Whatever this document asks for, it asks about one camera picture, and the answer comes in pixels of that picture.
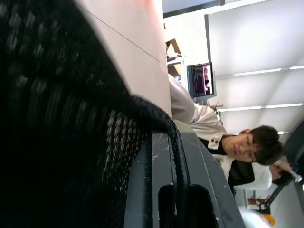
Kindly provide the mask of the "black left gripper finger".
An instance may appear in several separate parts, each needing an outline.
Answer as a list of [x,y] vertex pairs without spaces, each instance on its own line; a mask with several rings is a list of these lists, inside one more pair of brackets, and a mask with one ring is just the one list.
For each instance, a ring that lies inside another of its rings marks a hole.
[[245,228],[225,175],[189,126],[152,132],[153,228]]

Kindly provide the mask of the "black mesh drawstring pouch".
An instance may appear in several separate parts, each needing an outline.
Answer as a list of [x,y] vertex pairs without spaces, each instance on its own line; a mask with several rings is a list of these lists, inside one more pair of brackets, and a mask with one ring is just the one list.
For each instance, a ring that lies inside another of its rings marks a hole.
[[123,228],[133,161],[173,127],[73,0],[0,0],[0,228]]

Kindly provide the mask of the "person in white shirt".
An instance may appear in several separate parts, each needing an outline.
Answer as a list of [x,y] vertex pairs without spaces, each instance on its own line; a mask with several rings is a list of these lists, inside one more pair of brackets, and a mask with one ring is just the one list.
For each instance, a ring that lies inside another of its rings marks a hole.
[[265,190],[273,183],[270,167],[278,163],[283,147],[275,128],[262,125],[244,129],[238,135],[229,134],[210,106],[193,102],[186,89],[171,75],[168,76],[172,117],[188,124],[213,158],[220,164],[226,179],[235,162],[249,164],[254,181],[241,184],[248,190]]

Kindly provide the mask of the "computer monitor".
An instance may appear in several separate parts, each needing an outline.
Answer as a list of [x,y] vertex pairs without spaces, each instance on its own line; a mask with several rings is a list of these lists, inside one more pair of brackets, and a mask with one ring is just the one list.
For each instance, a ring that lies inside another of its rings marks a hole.
[[188,90],[193,99],[215,97],[216,85],[212,62],[187,66]]

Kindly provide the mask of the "brown cardboard box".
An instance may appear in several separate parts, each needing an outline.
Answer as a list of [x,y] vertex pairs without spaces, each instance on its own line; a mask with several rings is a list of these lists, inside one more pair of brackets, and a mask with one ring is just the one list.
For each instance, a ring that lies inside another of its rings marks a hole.
[[174,77],[181,74],[183,55],[179,49],[176,39],[171,39],[165,42],[167,55],[168,73]]

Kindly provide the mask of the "orange and black equipment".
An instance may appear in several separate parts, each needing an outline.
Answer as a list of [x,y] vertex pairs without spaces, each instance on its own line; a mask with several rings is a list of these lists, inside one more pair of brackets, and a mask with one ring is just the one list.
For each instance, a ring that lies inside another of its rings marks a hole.
[[269,196],[267,196],[265,199],[262,198],[257,198],[256,197],[256,192],[253,191],[253,195],[247,199],[247,204],[248,206],[257,206],[258,209],[255,209],[258,213],[261,214],[262,218],[268,222],[268,224],[273,227],[275,225],[275,219],[271,215],[271,204],[273,201],[276,199],[278,196],[277,193],[273,193]]

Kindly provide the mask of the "dark-haired person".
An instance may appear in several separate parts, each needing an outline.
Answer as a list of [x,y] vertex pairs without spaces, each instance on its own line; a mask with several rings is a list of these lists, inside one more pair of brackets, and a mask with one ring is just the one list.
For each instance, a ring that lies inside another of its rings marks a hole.
[[283,170],[279,166],[271,165],[270,172],[272,175],[272,183],[277,186],[287,186],[293,178],[288,171]]

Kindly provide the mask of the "white shelf rack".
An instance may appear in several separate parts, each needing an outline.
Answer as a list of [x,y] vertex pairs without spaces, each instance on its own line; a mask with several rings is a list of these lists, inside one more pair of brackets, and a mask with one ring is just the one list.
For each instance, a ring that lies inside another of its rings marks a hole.
[[183,85],[185,85],[185,80],[187,79],[185,60],[186,56],[181,54],[167,58],[168,74],[173,76],[180,84]]

